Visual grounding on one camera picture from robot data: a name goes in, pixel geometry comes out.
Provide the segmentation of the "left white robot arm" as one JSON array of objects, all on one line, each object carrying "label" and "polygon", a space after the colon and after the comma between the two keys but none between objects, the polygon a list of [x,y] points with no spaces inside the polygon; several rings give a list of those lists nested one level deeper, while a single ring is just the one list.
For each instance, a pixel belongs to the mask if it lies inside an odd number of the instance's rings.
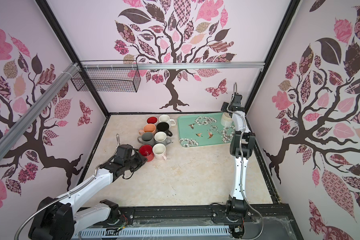
[{"label": "left white robot arm", "polygon": [[70,240],[97,223],[108,221],[114,225],[125,221],[118,204],[109,200],[102,200],[91,208],[81,208],[100,190],[126,172],[136,172],[146,162],[147,158],[133,146],[118,146],[112,157],[97,166],[92,177],[57,198],[47,197],[40,202],[28,237],[31,240]]}]

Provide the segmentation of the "white mug red inside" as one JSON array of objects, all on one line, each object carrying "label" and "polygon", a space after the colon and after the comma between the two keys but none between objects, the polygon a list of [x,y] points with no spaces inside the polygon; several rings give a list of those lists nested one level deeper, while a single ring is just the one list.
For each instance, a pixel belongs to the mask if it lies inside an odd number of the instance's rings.
[{"label": "white mug red inside", "polygon": [[158,123],[158,118],[155,116],[151,116],[147,118],[147,124],[153,124],[156,125]]}]

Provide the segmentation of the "pale pink mug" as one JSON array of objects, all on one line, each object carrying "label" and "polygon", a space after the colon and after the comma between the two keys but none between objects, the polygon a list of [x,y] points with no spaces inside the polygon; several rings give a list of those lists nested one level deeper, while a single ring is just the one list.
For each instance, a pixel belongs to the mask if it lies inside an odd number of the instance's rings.
[{"label": "pale pink mug", "polygon": [[164,144],[155,144],[153,146],[153,153],[157,160],[166,161],[167,152],[166,146]]}]

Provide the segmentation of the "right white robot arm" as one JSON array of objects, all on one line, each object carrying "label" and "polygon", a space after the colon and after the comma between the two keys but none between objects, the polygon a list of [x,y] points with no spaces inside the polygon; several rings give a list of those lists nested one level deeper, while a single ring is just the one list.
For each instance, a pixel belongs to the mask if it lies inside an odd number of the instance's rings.
[{"label": "right white robot arm", "polygon": [[229,199],[226,202],[227,215],[248,214],[250,204],[246,198],[245,182],[247,165],[252,155],[255,134],[247,125],[246,113],[242,107],[242,95],[233,93],[229,103],[224,103],[222,110],[229,114],[234,123],[233,138],[230,143],[229,153],[234,159],[234,181]]}]

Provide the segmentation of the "peach and cream mug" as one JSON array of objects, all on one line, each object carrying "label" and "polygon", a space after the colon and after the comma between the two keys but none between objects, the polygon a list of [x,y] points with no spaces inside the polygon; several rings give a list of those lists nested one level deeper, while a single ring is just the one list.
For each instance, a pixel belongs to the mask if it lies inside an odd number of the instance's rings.
[{"label": "peach and cream mug", "polygon": [[145,133],[155,134],[157,132],[157,127],[155,124],[146,124],[141,130],[139,130],[140,136]]}]

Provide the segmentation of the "dark grey mug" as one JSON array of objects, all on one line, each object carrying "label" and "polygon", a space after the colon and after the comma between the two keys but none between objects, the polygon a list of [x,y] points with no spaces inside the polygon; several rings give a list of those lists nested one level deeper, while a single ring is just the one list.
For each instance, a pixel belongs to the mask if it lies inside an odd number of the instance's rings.
[{"label": "dark grey mug", "polygon": [[143,135],[137,138],[138,142],[142,145],[154,146],[156,144],[154,134],[151,132],[144,133]]}]

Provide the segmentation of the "black and white mug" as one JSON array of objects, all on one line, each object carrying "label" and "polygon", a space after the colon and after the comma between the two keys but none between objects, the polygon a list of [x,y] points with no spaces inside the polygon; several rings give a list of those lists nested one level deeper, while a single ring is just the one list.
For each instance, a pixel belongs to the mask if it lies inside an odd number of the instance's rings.
[{"label": "black and white mug", "polygon": [[166,122],[160,122],[157,124],[157,131],[164,132],[167,136],[172,137],[173,133],[170,131],[170,125]]}]

